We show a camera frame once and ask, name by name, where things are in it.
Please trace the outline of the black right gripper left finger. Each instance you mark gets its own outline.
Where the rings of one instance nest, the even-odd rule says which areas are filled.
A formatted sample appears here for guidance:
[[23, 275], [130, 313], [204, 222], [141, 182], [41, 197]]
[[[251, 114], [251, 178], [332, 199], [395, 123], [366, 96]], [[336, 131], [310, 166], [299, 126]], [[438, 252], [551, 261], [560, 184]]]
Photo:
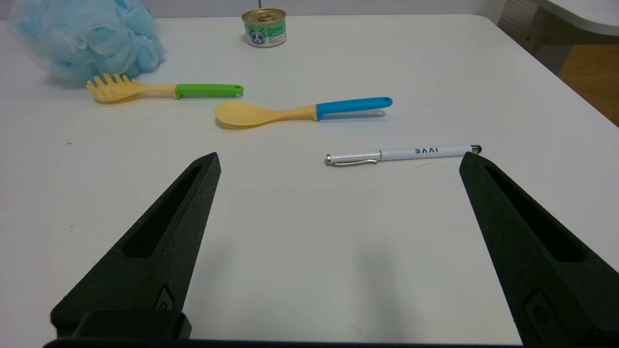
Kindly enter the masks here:
[[51, 311], [59, 338], [186, 338], [183, 314], [221, 174], [193, 161]]

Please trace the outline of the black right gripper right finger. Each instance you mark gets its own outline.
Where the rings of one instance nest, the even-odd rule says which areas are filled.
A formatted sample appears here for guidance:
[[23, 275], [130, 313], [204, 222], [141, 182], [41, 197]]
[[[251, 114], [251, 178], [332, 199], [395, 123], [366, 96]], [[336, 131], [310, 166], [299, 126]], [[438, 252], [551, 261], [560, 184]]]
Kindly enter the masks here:
[[458, 172], [522, 343], [616, 348], [617, 271], [488, 159]]

